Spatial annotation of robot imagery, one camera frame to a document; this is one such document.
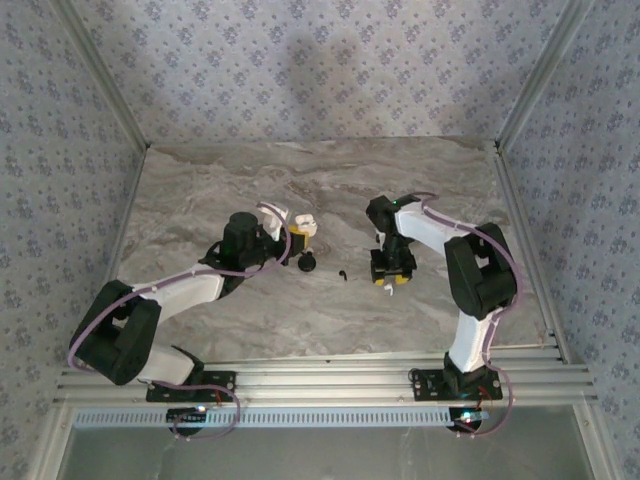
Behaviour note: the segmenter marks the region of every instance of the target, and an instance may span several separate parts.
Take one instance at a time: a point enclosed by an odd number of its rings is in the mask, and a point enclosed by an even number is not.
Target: robotic arm
[[[261,210],[266,214],[263,225],[251,213],[231,215],[222,240],[180,274],[148,284],[107,283],[73,335],[70,358],[83,360],[116,385],[135,379],[197,384],[201,362],[182,349],[154,343],[158,326],[195,305],[229,295],[257,273],[247,272],[249,268],[262,270],[271,258],[286,265],[308,247],[309,238],[316,233],[311,215],[300,215],[295,226],[287,227],[283,225],[287,210],[268,204],[262,204]],[[105,315],[114,304],[119,306]],[[124,326],[119,324],[125,319]],[[90,328],[96,321],[95,328]]]
[[[424,209],[433,212],[427,206]],[[493,223],[475,227],[440,213],[425,215],[421,199],[414,195],[393,202],[385,196],[375,198],[366,213],[381,244],[371,251],[374,283],[382,285],[387,277],[395,277],[396,284],[402,284],[412,278],[417,268],[409,248],[413,241],[446,258],[451,294],[460,313],[453,345],[445,355],[444,379],[455,395],[464,395],[488,373],[483,342],[494,317],[513,301],[516,280],[507,260],[492,245],[473,233],[461,235],[480,231],[508,253],[502,231]]]

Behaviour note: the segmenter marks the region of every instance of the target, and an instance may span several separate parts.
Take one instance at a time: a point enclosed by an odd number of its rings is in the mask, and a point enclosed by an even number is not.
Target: black mounting plate
[[[414,368],[409,371],[409,379],[413,388],[413,399],[416,402],[433,402],[442,400],[487,400],[479,387],[484,388],[491,400],[502,400],[502,387],[498,373],[489,370],[487,374],[474,382],[464,392],[456,394],[444,380],[443,370],[421,370]]]
[[[228,388],[235,393],[236,372],[204,370],[198,375],[196,385],[218,385]],[[153,384],[147,389],[147,402],[150,403],[216,403],[218,399],[222,403],[233,402],[231,397],[226,393],[219,392],[218,396],[214,390],[205,388],[202,390],[175,390]]]

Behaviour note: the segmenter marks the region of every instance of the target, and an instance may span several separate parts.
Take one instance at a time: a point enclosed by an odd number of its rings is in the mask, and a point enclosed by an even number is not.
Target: floral wallpaper
[[[150,143],[497,135],[565,0],[74,0]]]
[[[570,343],[640,478],[640,4],[596,2],[508,152]]]
[[[0,478],[23,478],[140,156],[44,0],[0,2]]]

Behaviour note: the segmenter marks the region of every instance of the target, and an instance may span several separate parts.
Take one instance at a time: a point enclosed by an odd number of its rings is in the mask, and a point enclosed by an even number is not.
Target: marble surface
[[[229,297],[163,323],[159,340],[206,361],[446,350],[457,309],[444,259],[414,246],[414,279],[389,296],[371,283],[375,232],[364,212],[380,194],[437,192],[442,198],[434,208],[442,213],[502,226],[522,265],[484,145],[426,137],[150,149],[119,278],[140,283],[184,270],[220,239],[232,213],[257,214],[259,200],[277,202],[293,215],[316,217],[311,246],[317,268],[303,273],[292,262],[252,278]],[[504,320],[496,344],[540,342],[544,322],[528,281],[525,296]]]

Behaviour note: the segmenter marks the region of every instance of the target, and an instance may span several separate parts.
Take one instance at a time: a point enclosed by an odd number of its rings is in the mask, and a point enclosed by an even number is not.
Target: perforated metal strip
[[[87,408],[75,419],[76,428],[166,427],[166,409]],[[235,414],[233,408],[207,412],[203,423],[189,426],[222,427]],[[453,422],[446,407],[398,408],[247,408],[238,428],[437,427]]]

